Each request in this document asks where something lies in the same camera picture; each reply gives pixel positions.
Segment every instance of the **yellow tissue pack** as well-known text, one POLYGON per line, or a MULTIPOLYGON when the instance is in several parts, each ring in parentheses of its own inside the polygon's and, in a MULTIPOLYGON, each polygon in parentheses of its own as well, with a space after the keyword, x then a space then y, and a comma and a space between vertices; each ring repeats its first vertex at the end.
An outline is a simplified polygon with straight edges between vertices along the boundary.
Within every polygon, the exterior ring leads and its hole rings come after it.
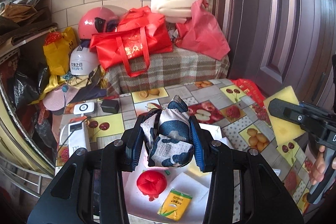
POLYGON ((157 213, 172 220, 179 221, 192 198, 191 195, 171 189, 165 202, 157 213))

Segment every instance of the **pink hat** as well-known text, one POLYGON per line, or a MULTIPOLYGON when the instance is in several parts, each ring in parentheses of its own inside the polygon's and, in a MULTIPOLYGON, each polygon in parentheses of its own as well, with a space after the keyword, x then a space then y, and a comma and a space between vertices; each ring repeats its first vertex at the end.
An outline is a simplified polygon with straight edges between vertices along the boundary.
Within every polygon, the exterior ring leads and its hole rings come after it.
POLYGON ((65 107, 75 97, 79 89, 70 85, 62 85, 47 93, 43 99, 43 104, 50 111, 57 111, 65 107))

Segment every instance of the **yellow plastic bag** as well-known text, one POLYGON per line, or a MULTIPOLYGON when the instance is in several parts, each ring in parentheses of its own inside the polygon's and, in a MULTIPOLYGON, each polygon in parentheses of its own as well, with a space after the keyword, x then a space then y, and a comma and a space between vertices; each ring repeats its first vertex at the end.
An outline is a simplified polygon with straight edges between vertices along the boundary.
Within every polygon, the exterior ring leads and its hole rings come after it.
POLYGON ((48 92, 58 88, 64 82, 65 82, 65 79, 63 79, 62 77, 59 77, 57 75, 50 75, 49 84, 46 86, 44 91, 40 94, 39 99, 34 101, 34 102, 31 102, 30 105, 34 105, 34 104, 39 103, 41 100, 43 100, 46 97, 48 92))
POLYGON ((77 47, 77 41, 71 27, 66 28, 63 33, 51 32, 47 35, 43 52, 50 74, 65 75, 69 71, 69 54, 75 47, 77 47))

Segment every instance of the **black charger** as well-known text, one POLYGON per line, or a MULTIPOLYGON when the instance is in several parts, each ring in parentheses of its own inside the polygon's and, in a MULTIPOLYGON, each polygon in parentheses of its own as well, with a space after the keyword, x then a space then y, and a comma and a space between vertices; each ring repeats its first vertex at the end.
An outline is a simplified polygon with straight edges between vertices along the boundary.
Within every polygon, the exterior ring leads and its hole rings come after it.
POLYGON ((101 103, 103 112, 117 114, 119 111, 119 103, 117 100, 104 99, 101 103))

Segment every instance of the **white smart device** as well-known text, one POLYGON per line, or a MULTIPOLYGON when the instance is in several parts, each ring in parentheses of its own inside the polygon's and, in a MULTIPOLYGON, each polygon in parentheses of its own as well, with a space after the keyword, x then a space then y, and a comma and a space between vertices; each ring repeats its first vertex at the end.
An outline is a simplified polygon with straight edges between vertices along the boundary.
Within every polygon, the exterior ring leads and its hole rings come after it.
POLYGON ((75 105, 73 108, 74 115, 85 115, 95 112, 95 103, 88 102, 83 104, 75 105))
POLYGON ((71 134, 68 139, 69 157, 81 147, 91 151, 89 132, 84 121, 70 123, 68 130, 68 134, 71 134))

